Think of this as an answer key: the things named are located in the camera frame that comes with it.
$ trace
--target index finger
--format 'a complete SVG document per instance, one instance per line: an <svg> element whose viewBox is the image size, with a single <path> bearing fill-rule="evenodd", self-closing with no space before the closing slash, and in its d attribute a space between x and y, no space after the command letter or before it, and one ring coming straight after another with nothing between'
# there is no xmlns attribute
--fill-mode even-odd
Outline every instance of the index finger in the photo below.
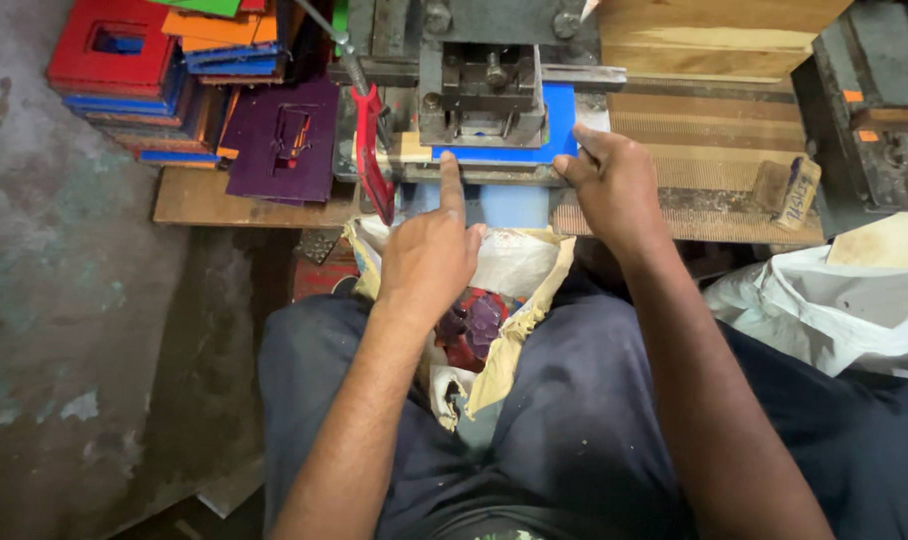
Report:
<svg viewBox="0 0 908 540"><path fill-rule="evenodd" d="M581 122L574 124L571 133L574 135L574 141L578 141L580 146L599 162L609 158L618 143L629 141L628 137L622 134L591 129Z"/></svg>
<svg viewBox="0 0 908 540"><path fill-rule="evenodd" d="M461 220L465 218L461 171L457 168L457 157L448 151L440 155L440 208L456 212Z"/></svg>

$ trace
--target bolt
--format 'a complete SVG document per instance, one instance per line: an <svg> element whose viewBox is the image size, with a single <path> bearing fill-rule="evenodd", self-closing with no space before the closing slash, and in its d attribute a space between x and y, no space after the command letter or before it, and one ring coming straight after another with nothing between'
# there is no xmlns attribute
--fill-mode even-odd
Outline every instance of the bolt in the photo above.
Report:
<svg viewBox="0 0 908 540"><path fill-rule="evenodd" d="M431 34L443 34L450 27L450 8L442 2L428 2L424 7L424 28Z"/></svg>
<svg viewBox="0 0 908 540"><path fill-rule="evenodd" d="M437 92L430 92L424 96L424 110L434 113L441 109L441 95Z"/></svg>
<svg viewBox="0 0 908 540"><path fill-rule="evenodd" d="M500 89L508 84L508 74L501 67L501 57L496 51L487 53L487 85L493 89Z"/></svg>
<svg viewBox="0 0 908 540"><path fill-rule="evenodd" d="M561 11L554 16L554 35L559 40L570 40L581 31L581 18L576 13Z"/></svg>

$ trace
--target purple plastic sheet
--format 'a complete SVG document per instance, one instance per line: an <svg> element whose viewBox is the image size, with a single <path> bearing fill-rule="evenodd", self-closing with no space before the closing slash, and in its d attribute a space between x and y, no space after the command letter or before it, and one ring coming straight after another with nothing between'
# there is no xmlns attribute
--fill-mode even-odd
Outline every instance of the purple plastic sheet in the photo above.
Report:
<svg viewBox="0 0 908 540"><path fill-rule="evenodd" d="M337 85L324 78L244 92L222 141L240 152L225 192L295 206L327 201L338 93ZM296 166L282 166L308 117Z"/></svg>

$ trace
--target white bag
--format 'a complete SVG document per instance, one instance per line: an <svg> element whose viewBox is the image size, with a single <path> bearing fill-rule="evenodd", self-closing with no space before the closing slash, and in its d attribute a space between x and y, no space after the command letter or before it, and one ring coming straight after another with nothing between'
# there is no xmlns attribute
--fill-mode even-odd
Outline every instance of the white bag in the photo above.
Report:
<svg viewBox="0 0 908 540"><path fill-rule="evenodd" d="M391 230L376 216L351 220L344 226L344 235L354 248L361 272L354 290L368 298L377 298L381 254L390 234ZM480 374L449 366L444 350L434 345L431 330L424 343L418 379L428 389L431 411L442 426L454 431L458 424L457 411L448 397L452 384L460 396L467 398L464 412L471 419L477 411L507 397L514 385L524 340L544 320L554 294L568 276L574 261L574 241L573 236L546 229L487 230L477 254L477 272L468 285L527 300L501 325Z"/></svg>
<svg viewBox="0 0 908 540"><path fill-rule="evenodd" d="M908 368L908 270L828 265L831 246L775 255L703 293L714 317L836 376Z"/></svg>

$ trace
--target right hand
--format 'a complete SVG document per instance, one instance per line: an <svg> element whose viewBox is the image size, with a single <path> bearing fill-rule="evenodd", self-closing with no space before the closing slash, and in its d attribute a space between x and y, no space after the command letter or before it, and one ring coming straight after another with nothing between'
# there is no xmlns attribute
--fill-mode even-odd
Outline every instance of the right hand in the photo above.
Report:
<svg viewBox="0 0 908 540"><path fill-rule="evenodd" d="M658 174L640 142L577 123L578 156L558 155L554 168L577 191L594 236L622 264L651 240L670 240L658 204Z"/></svg>

